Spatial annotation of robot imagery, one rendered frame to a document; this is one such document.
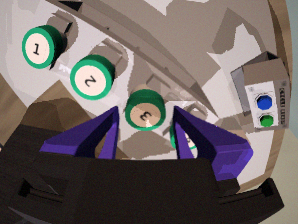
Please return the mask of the grey flat mat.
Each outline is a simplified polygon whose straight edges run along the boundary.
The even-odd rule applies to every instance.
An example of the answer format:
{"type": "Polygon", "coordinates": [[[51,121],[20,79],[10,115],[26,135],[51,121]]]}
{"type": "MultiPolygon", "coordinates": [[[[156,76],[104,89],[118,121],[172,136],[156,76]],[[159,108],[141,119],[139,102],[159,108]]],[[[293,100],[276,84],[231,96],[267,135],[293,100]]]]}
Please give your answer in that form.
{"type": "MultiPolygon", "coordinates": [[[[168,57],[203,89],[220,118],[214,125],[243,130],[253,156],[238,175],[239,185],[264,174],[272,131],[255,132],[252,113],[244,116],[230,72],[269,51],[277,56],[267,0],[80,0],[117,21],[168,57]]],[[[22,54],[40,0],[0,0],[0,73],[28,108],[60,80],[93,119],[107,110],[71,84],[22,54]]],[[[176,149],[153,131],[131,127],[119,113],[117,146],[129,159],[177,159],[176,149]]]]}

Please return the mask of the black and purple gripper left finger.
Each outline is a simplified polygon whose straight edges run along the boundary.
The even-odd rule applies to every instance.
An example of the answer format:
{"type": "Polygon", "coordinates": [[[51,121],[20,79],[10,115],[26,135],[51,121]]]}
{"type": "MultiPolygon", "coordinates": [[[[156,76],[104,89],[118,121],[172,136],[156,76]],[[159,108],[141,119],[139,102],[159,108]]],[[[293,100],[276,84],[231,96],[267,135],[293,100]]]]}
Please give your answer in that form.
{"type": "Polygon", "coordinates": [[[39,152],[45,151],[72,154],[75,157],[95,158],[95,148],[107,133],[98,158],[115,159],[119,122],[119,108],[114,106],[89,121],[45,140],[39,152]]]}

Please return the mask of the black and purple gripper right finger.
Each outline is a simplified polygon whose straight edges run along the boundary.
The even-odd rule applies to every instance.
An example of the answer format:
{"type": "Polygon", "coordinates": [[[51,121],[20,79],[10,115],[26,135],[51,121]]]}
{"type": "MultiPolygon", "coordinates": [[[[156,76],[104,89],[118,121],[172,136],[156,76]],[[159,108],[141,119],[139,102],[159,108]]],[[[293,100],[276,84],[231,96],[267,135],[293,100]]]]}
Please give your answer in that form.
{"type": "Polygon", "coordinates": [[[179,106],[174,106],[172,121],[177,159],[194,158],[186,133],[197,148],[197,158],[210,160],[217,181],[237,178],[253,156],[246,139],[195,117],[179,106]]]}

